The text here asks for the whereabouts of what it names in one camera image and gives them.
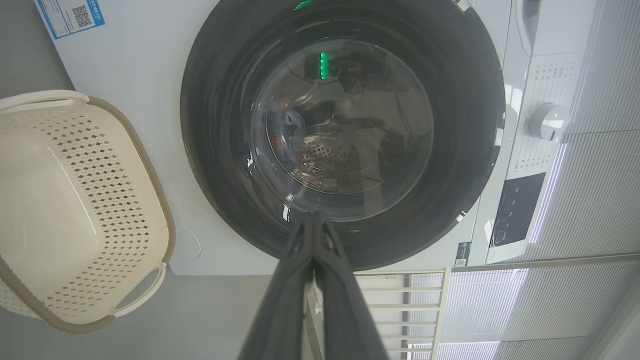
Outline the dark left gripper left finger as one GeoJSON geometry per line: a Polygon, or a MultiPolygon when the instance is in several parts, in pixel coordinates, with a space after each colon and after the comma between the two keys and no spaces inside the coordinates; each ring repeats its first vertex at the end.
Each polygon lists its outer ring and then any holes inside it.
{"type": "Polygon", "coordinates": [[[301,360],[304,301],[313,278],[318,213],[294,223],[239,360],[301,360]]]}

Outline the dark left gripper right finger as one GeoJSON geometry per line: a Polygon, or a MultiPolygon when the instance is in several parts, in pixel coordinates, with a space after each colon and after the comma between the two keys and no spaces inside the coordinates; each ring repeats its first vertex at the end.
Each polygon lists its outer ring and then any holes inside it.
{"type": "Polygon", "coordinates": [[[338,233],[323,215],[312,217],[312,248],[315,282],[322,292],[325,359],[388,360],[338,233]]]}

